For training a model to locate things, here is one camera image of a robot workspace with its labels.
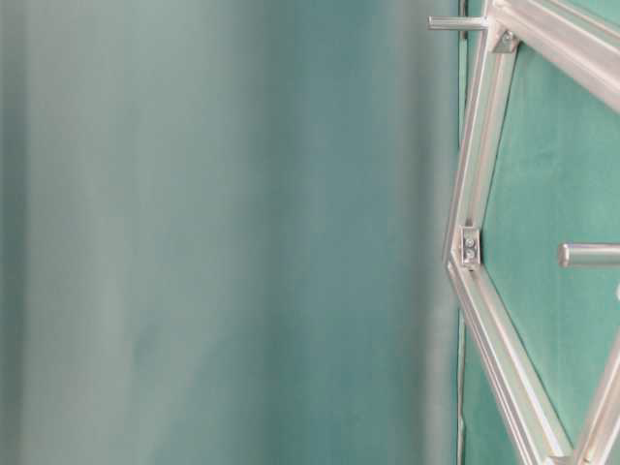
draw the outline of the hexagonal frame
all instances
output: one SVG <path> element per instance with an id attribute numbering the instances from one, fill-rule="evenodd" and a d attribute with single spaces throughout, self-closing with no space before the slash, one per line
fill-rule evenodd
<path id="1" fill-rule="evenodd" d="M 563 0 L 484 0 L 482 10 L 444 261 L 520 462 L 603 464 L 620 429 L 620 335 L 573 449 L 484 264 L 464 261 L 463 231 L 482 229 L 515 59 L 500 47 L 505 33 L 620 111 L 620 29 Z"/>

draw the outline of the metal bracket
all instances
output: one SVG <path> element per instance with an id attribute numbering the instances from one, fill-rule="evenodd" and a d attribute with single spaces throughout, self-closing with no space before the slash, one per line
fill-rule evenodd
<path id="1" fill-rule="evenodd" d="M 514 53 L 518 45 L 519 40 L 514 33 L 504 29 L 493 47 L 493 53 Z"/>
<path id="2" fill-rule="evenodd" d="M 461 228 L 461 265 L 476 269 L 481 265 L 481 230 Z"/>
<path id="3" fill-rule="evenodd" d="M 550 460 L 553 465 L 569 465 L 569 463 L 571 463 L 570 457 L 549 457 L 548 460 Z"/>

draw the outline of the metal knob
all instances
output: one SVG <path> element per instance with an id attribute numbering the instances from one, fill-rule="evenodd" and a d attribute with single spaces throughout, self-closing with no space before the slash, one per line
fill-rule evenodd
<path id="1" fill-rule="evenodd" d="M 564 268 L 569 266 L 620 266 L 620 244 L 560 244 L 558 263 Z"/>

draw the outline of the metal peg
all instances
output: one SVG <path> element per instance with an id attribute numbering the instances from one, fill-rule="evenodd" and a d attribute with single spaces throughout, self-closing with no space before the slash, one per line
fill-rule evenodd
<path id="1" fill-rule="evenodd" d="M 431 31 L 483 31 L 488 27 L 486 17 L 429 16 Z"/>
<path id="2" fill-rule="evenodd" d="M 620 244 L 560 244 L 558 263 L 564 268 L 568 266 L 619 266 Z"/>

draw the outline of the teal fabric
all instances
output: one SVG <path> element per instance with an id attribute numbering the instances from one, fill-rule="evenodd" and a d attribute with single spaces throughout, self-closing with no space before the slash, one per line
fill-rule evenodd
<path id="1" fill-rule="evenodd" d="M 561 269 L 556 251 L 565 241 L 619 240 L 618 146 L 620 116 L 521 46 L 486 211 L 483 252 L 573 442 L 620 324 L 620 273 Z M 465 462 L 516 463 L 508 436 L 489 433 L 504 426 L 483 380 L 472 348 L 465 373 Z"/>
<path id="2" fill-rule="evenodd" d="M 455 2 L 0 13 L 2 463 L 454 461 Z"/>

